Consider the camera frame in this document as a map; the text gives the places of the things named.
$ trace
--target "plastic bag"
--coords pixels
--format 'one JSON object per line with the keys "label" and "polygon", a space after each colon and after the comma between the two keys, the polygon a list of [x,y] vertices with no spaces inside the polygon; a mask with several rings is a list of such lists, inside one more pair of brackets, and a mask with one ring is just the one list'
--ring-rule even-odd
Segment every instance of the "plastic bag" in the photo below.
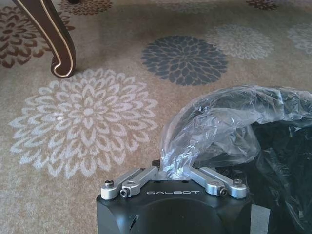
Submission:
{"label": "plastic bag", "polygon": [[195,160],[210,167],[248,163],[261,150],[251,124],[281,120],[297,129],[312,125],[312,95],[284,87],[238,86],[201,96],[164,127],[160,170],[169,179],[188,179]]}
{"label": "plastic bag", "polygon": [[242,179],[253,203],[271,210],[268,234],[311,234],[312,127],[277,121],[252,128],[262,149],[258,157],[217,171]]}
{"label": "plastic bag", "polygon": [[160,170],[217,167],[271,209],[270,234],[312,234],[312,95],[240,86],[194,100],[164,128]]}

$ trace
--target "floral carpet pattern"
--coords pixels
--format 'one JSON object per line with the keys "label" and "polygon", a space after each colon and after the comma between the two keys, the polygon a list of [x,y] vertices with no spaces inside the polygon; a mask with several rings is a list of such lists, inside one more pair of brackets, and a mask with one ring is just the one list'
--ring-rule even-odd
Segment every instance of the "floral carpet pattern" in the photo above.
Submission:
{"label": "floral carpet pattern", "polygon": [[74,15],[94,15],[107,11],[112,3],[109,0],[80,0],[77,4],[71,4],[68,0],[62,0],[59,4],[61,10]]}
{"label": "floral carpet pattern", "polygon": [[23,115],[10,125],[18,129],[11,152],[20,164],[47,167],[56,177],[62,169],[70,178],[77,170],[91,176],[97,166],[110,171],[112,159],[125,160],[149,142],[157,124],[146,84],[114,71],[86,70],[67,80],[52,81],[28,97]]}
{"label": "floral carpet pattern", "polygon": [[186,36],[157,39],[143,51],[142,59],[150,72],[181,85],[217,81],[228,63],[213,45]]}
{"label": "floral carpet pattern", "polygon": [[208,32],[206,40],[224,54],[241,59],[263,59],[273,50],[274,44],[259,31],[235,24],[215,28]]}
{"label": "floral carpet pattern", "polygon": [[[67,30],[69,17],[59,12]],[[23,65],[32,57],[41,57],[50,51],[41,34],[19,8],[6,6],[0,8],[0,65],[12,68],[15,64]]]}
{"label": "floral carpet pattern", "polygon": [[153,0],[153,2],[165,9],[187,14],[205,13],[217,7],[216,2],[209,0]]}
{"label": "floral carpet pattern", "polygon": [[288,30],[288,37],[294,42],[296,48],[312,55],[312,23],[295,25]]}
{"label": "floral carpet pattern", "polygon": [[52,3],[77,54],[66,79],[0,1],[0,233],[97,233],[104,181],[159,159],[163,126],[198,96],[312,90],[311,0]]}

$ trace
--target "patterned carpet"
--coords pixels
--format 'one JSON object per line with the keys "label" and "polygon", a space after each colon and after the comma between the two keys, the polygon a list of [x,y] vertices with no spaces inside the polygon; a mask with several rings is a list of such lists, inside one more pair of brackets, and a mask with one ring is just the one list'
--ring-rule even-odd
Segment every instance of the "patterned carpet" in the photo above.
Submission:
{"label": "patterned carpet", "polygon": [[199,95],[312,89],[310,0],[53,3],[76,46],[69,79],[0,3],[0,233],[96,233],[101,185],[159,158],[162,126]]}

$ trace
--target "dark wooden leg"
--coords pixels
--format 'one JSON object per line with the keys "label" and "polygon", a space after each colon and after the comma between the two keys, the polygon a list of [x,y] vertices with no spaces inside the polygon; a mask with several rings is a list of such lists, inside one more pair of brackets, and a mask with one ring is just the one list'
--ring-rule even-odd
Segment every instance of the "dark wooden leg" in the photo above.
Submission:
{"label": "dark wooden leg", "polygon": [[70,77],[76,66],[73,41],[51,0],[13,0],[30,18],[49,44],[53,59],[52,73],[60,78]]}

